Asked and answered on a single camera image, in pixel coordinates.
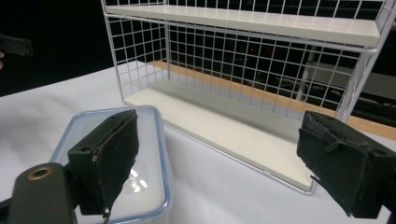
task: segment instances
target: metal wire frame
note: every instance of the metal wire frame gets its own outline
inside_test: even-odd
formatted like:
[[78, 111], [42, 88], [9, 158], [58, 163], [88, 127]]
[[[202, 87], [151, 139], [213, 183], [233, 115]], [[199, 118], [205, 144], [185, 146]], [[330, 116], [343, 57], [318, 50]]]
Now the metal wire frame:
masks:
[[[215, 1], [216, 4], [213, 6], [213, 3], [211, 1], [125, 1], [121, 2], [118, 1], [115, 5], [132, 5], [132, 4], [140, 4], [140, 5], [159, 5], [159, 4], [171, 4], [171, 5], [179, 5], [179, 6], [191, 6], [191, 7], [223, 7], [223, 8], [229, 8], [229, 9], [238, 9], [238, 10], [252, 10], [252, 11], [265, 11], [265, 12], [277, 12], [277, 13], [291, 13], [291, 14], [296, 14], [296, 15], [306, 15], [309, 13], [313, 13], [312, 16], [323, 16], [323, 10], [322, 6], [329, 4], [329, 2], [332, 2], [335, 4], [332, 9], [332, 15], [329, 17], [342, 17], [341, 11], [345, 10], [345, 4], [353, 2], [353, 4], [356, 5], [356, 10], [352, 13], [353, 17], [351, 19], [359, 19], [360, 17], [364, 17], [364, 15], [361, 13], [361, 9], [365, 8], [365, 4], [367, 2], [375, 2], [378, 3], [376, 6], [379, 6], [378, 9], [376, 10], [375, 15], [371, 16], [372, 18], [375, 18], [375, 21], [377, 23], [378, 29], [381, 32], [381, 41], [378, 44], [378, 47], [375, 49], [365, 49], [365, 48], [360, 48], [360, 47], [355, 47], [355, 46], [347, 46], [347, 45], [340, 45], [340, 44], [334, 44], [334, 43], [328, 43], [328, 42], [321, 42], [321, 41], [312, 41], [312, 40], [304, 40], [304, 39], [298, 39], [298, 38], [292, 38], [289, 36], [278, 36], [278, 35], [267, 35], [267, 34], [257, 34], [257, 33], [251, 33], [251, 32], [246, 32], [246, 31], [238, 31], [238, 30], [231, 30], [231, 29], [223, 29], [221, 27], [210, 27], [210, 26], [202, 26], [202, 25], [196, 25], [196, 24], [189, 24], [189, 23], [181, 23], [181, 22], [174, 22], [174, 21], [155, 21], [151, 19], [145, 19], [145, 18], [134, 18], [134, 17], [125, 17], [125, 16], [115, 16], [115, 15], [107, 15], [106, 14], [106, 23], [107, 27], [109, 30], [109, 38], [110, 42], [117, 42], [115, 39], [117, 38], [123, 38], [125, 39], [125, 36], [129, 35], [130, 33], [126, 32], [120, 32], [120, 34], [115, 35], [114, 31], [112, 31], [112, 25], [113, 23], [117, 22], [124, 22], [128, 21], [131, 23], [131, 27], [133, 27], [133, 21], [139, 21], [141, 22], [141, 26], [143, 24], [149, 24], [149, 26], [152, 26], [152, 24], [159, 24], [158, 27], [155, 29], [161, 30], [161, 38], [160, 40], [161, 46], [156, 49], [156, 51], [152, 50], [147, 50], [145, 49], [145, 46], [147, 44], [151, 44], [153, 46], [154, 44], [152, 42], [157, 41], [156, 39], [151, 39], [147, 38], [147, 41], [143, 41], [142, 43], [134, 43], [133, 47], [132, 45], [124, 45], [120, 46], [119, 48], [114, 48], [112, 47], [113, 50], [113, 59], [115, 60], [115, 64], [117, 65], [123, 65], [127, 64], [128, 62], [137, 60], [137, 61], [142, 61], [142, 62], [149, 62], [149, 58], [155, 58], [155, 57], [149, 57], [150, 54], [155, 54], [156, 52], [160, 52], [160, 57], [156, 57], [155, 60], [159, 61], [164, 61], [168, 62], [168, 69], [167, 71], [171, 71], [170, 65], [171, 64], [176, 64], [182, 67], [190, 67], [194, 71], [200, 71], [205, 74], [209, 74], [210, 76], [218, 76], [218, 77], [224, 77], [225, 79], [237, 79], [237, 81], [241, 84], [247, 85], [246, 82], [248, 83], [249, 86], [257, 88], [257, 87], [262, 87], [264, 92], [269, 91], [269, 89], [275, 89], [276, 92], [276, 98], [279, 95], [287, 95], [290, 98], [289, 104], [291, 104], [293, 98], [295, 98], [295, 95], [298, 93], [295, 88], [298, 86], [307, 86], [306, 93], [301, 93], [300, 92], [300, 98], [299, 100], [302, 100], [304, 102], [304, 105], [306, 103], [309, 103], [311, 101], [318, 101], [316, 103], [319, 105], [319, 108], [322, 108], [323, 106], [326, 107], [326, 105], [330, 104], [331, 108], [335, 108], [336, 111], [338, 111], [336, 117], [346, 121], [347, 118], [349, 117], [354, 104], [356, 104], [356, 101], [358, 100], [359, 94], [361, 92], [361, 89], [365, 83], [365, 80], [367, 79], [368, 75], [370, 74], [370, 71], [372, 67], [374, 66], [374, 62], [376, 60], [376, 57], [378, 55], [378, 50], [382, 48], [382, 45], [385, 41], [385, 37], [388, 35], [390, 25], [389, 23], [394, 21], [395, 17], [395, 3], [394, 1], [325, 1], [325, 0], [318, 0], [315, 5], [316, 7], [314, 10], [311, 8], [311, 11], [307, 12], [304, 10], [304, 4], [306, 4], [306, 1], [300, 1], [299, 6], [295, 8], [296, 10], [290, 11], [288, 8], [290, 7], [290, 1], [268, 1], [268, 4], [266, 5], [265, 9], [256, 7], [256, 1], [253, 1], [252, 7], [247, 8], [244, 7], [243, 1], [227, 1], [226, 6], [220, 5], [218, 1]], [[271, 6], [271, 3], [282, 3], [281, 8], [273, 8]], [[134, 30], [134, 35], [136, 35], [139, 32], [152, 32], [155, 29], [146, 29], [146, 30], [141, 30], [139, 27], [133, 28]], [[180, 50], [180, 41], [177, 39], [175, 40], [172, 36], [180, 36], [180, 34], [183, 34], [185, 36], [190, 36], [193, 41], [193, 43], [184, 43], [185, 49], [186, 48], [192, 48], [193, 52], [186, 52]], [[257, 56], [253, 57], [256, 58], [256, 64], [255, 67], [253, 66], [247, 66], [246, 62], [244, 64], [238, 65], [234, 63], [234, 60], [231, 62], [226, 62], [224, 60], [224, 54], [231, 53], [233, 57], [236, 55], [242, 55], [242, 57], [252, 57], [251, 55], [248, 55], [248, 52], [246, 51], [245, 53], [242, 53], [240, 50], [235, 48], [232, 50], [225, 49], [225, 48], [220, 48], [219, 50], [222, 51], [222, 56], [221, 60], [216, 60], [214, 58], [214, 54], [212, 54], [211, 58], [206, 58], [205, 55], [196, 55], [197, 52], [196, 50], [199, 49], [202, 51], [202, 49], [205, 50], [216, 50], [215, 48], [215, 42], [213, 41], [212, 46], [210, 47], [207, 46], [207, 43], [205, 43], [206, 38], [210, 38], [211, 34], [223, 34], [223, 37], [215, 36], [213, 35], [213, 38], [220, 39], [226, 43], [226, 41], [232, 41], [232, 40], [238, 40], [239, 38], [244, 38], [245, 42], [247, 45], [249, 44], [258, 44], [259, 45], [259, 51], [262, 50], [263, 46], [272, 46], [275, 49], [283, 49], [286, 51], [286, 58], [283, 60], [279, 60], [272, 55], [269, 58], [265, 58], [262, 56]], [[197, 38], [201, 38], [202, 36], [205, 36], [203, 42], [197, 42]], [[143, 46], [143, 50], [136, 50], [139, 48], [139, 46]], [[128, 48], [133, 48], [134, 49], [134, 54], [128, 53]], [[337, 49], [338, 51], [336, 53], [330, 53], [327, 52], [328, 49]], [[293, 50], [300, 51], [303, 54], [303, 57], [300, 62], [291, 62], [288, 60], [290, 52]], [[124, 58], [122, 58], [120, 55], [117, 55], [118, 51], [123, 51], [124, 53]], [[314, 62], [311, 62], [312, 60], [308, 60], [308, 62], [305, 62], [303, 58], [308, 57], [311, 54], [316, 55]], [[332, 68], [329, 68], [328, 66], [323, 66], [320, 62], [322, 59], [323, 55], [325, 57], [336, 57], [337, 60], [333, 64]], [[181, 62], [180, 58], [183, 57], [191, 57], [191, 63], [186, 63], [186, 62]], [[270, 66], [272, 66], [275, 63], [283, 63], [283, 69], [278, 70], [277, 72], [272, 71], [271, 68], [269, 69], [262, 69], [259, 67], [259, 60], [268, 60], [270, 62]], [[342, 65], [339, 64], [340, 62], [344, 60], [350, 60], [353, 62], [353, 69], [351, 69], [348, 72], [343, 71], [341, 68]], [[197, 61], [211, 61], [211, 65], [209, 68], [207, 66], [204, 66], [203, 64], [198, 64]], [[215, 71], [213, 64], [214, 63], [220, 63], [221, 64], [221, 70], [220, 71]], [[224, 67], [231, 67], [231, 74], [230, 72], [224, 72]], [[298, 67], [296, 69], [297, 74], [302, 73], [302, 71], [309, 69], [311, 71], [310, 78], [309, 80], [305, 80], [303, 78], [300, 78], [298, 76], [296, 77], [288, 77], [287, 74], [285, 74], [285, 71], [288, 69], [288, 66], [295, 66]], [[138, 80], [131, 79], [132, 73], [139, 73], [141, 70], [141, 67], [137, 68], [127, 68], [126, 71], [118, 71], [119, 74], [119, 83], [121, 86], [121, 96], [124, 97], [127, 94], [134, 93], [135, 91], [133, 90], [134, 85], [132, 83], [136, 84], [139, 86], [137, 88], [138, 91], [142, 89], [141, 83], [138, 83], [139, 81], [142, 80], [142, 78], [148, 78], [151, 74], [148, 74], [148, 70], [146, 68], [146, 74], [144, 76], [138, 75], [140, 77]], [[233, 75], [233, 70], [241, 70], [242, 72], [245, 72], [247, 70], [253, 70], [254, 71], [254, 77], [253, 81], [251, 78], [244, 78], [244, 77], [236, 77]], [[318, 76], [319, 72], [327, 72], [330, 73], [330, 77], [328, 78], [327, 82], [319, 82], [316, 81], [316, 76]], [[159, 78], [158, 80], [154, 80], [154, 83], [147, 82], [147, 85], [154, 85], [157, 81], [162, 81], [166, 78], [171, 78], [169, 73], [166, 73], [164, 71], [161, 71], [163, 76]], [[256, 76], [258, 73], [265, 73], [268, 74], [267, 79], [264, 82], [259, 82], [255, 81]], [[125, 81], [125, 78], [122, 79], [121, 77], [128, 77], [129, 80]], [[336, 79], [338, 76], [344, 76], [349, 79], [347, 87], [340, 87], [333, 85], [332, 82]], [[276, 77], [278, 79], [277, 85], [270, 84], [269, 78], [270, 77]], [[282, 86], [282, 83], [288, 81], [291, 83], [292, 88], [291, 89], [286, 89]], [[324, 89], [324, 93], [321, 96], [315, 96], [311, 94], [313, 90], [317, 87], [321, 87]], [[331, 92], [340, 92], [342, 93], [342, 98], [339, 101], [333, 101], [326, 99], [326, 95], [331, 93]], [[264, 108], [264, 101], [265, 101], [265, 95], [262, 97], [262, 102], [260, 105], [257, 105], [257, 103], [253, 100], [252, 93], [250, 97], [248, 97], [248, 103], [251, 105], [255, 105], [261, 108]], [[244, 100], [245, 97], [242, 97], [242, 94], [239, 94], [239, 97], [237, 97], [235, 100], [238, 101], [246, 101]], [[276, 112], [277, 107], [276, 104], [272, 105], [271, 108], [272, 111]], [[287, 116], [289, 114], [289, 107], [287, 106], [286, 112], [284, 115]]]

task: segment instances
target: wire grid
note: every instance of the wire grid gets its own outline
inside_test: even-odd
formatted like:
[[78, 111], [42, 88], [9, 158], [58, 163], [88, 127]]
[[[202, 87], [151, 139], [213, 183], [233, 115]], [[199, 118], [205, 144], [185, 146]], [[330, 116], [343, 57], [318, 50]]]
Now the wire grid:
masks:
[[[179, 26], [170, 27], [169, 33], [171, 64], [219, 77], [220, 82], [207, 85], [205, 76], [188, 79], [177, 70], [173, 79], [296, 119], [303, 117], [296, 111], [337, 110], [346, 91], [343, 83], [360, 57], [345, 50]], [[308, 61], [309, 55], [315, 55], [314, 61]], [[302, 80], [307, 70], [309, 79]], [[240, 85], [231, 90], [230, 81]], [[295, 100], [299, 90], [301, 102]]]
[[[379, 14], [383, 1], [259, 2], [107, 0], [104, 5], [169, 4], [377, 20], [381, 26], [385, 23]], [[156, 21], [109, 18], [108, 24], [122, 97], [172, 78], [284, 116], [302, 119], [306, 109], [329, 114], [327, 109], [337, 111], [343, 101], [346, 107], [350, 99], [359, 94], [355, 90], [360, 72], [365, 67], [359, 61], [363, 56], [367, 58], [362, 53], [366, 49], [348, 50], [346, 45], [326, 48], [324, 45], [316, 46], [314, 41], [273, 35], [266, 39], [260, 38], [267, 37], [265, 34], [182, 22], [167, 25]], [[155, 61], [168, 63], [167, 69], [147, 65]], [[170, 64], [224, 81], [210, 81], [209, 85], [204, 85], [202, 79], [186, 78], [178, 71], [168, 73]], [[230, 81], [240, 85], [232, 89]]]

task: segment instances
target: white wire shelf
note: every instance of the white wire shelf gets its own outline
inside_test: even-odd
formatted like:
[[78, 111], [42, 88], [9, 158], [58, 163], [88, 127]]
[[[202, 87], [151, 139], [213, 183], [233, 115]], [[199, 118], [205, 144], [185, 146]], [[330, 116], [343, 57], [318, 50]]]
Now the white wire shelf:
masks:
[[284, 35], [373, 48], [380, 33], [375, 21], [168, 5], [106, 7], [106, 13]]

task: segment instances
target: screw hole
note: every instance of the screw hole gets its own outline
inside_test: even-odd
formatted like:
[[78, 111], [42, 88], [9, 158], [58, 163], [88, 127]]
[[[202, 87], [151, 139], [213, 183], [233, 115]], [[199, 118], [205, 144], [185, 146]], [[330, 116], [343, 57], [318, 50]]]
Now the screw hole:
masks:
[[52, 168], [50, 168], [49, 166], [39, 167], [33, 170], [27, 176], [27, 178], [30, 180], [38, 180], [50, 175], [51, 173], [52, 173]]

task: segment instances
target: wooden surface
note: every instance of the wooden surface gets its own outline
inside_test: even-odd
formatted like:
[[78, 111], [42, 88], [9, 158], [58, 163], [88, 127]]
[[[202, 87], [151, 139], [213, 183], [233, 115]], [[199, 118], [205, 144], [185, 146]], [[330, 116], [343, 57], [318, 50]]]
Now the wooden surface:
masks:
[[370, 48], [377, 45], [380, 37], [375, 22], [367, 20], [168, 5], [106, 7], [106, 12]]
[[[162, 69], [168, 68], [167, 63], [163, 63], [163, 62], [157, 61], [157, 62], [151, 62], [149, 64], [152, 64], [157, 67], [161, 67]], [[240, 91], [243, 94], [251, 95], [252, 97], [255, 97], [257, 99], [263, 99], [264, 101], [272, 104], [285, 106], [295, 111], [305, 112], [305, 110], [311, 110], [311, 111], [318, 111], [320, 113], [330, 116], [335, 115], [335, 111], [327, 108], [290, 99], [289, 97], [276, 95], [268, 91], [251, 88], [249, 86], [241, 85], [219, 77], [212, 77], [210, 75], [206, 75], [187, 68], [171, 65], [171, 70], [182, 75], [194, 77], [199, 80], [221, 86], [223, 88], [229, 88], [232, 91]], [[373, 133], [382, 137], [386, 137], [388, 139], [396, 140], [396, 128], [384, 124], [376, 123], [367, 119], [361, 119], [355, 116], [350, 116], [347, 121], [347, 124], [352, 128], [358, 129], [363, 132]]]

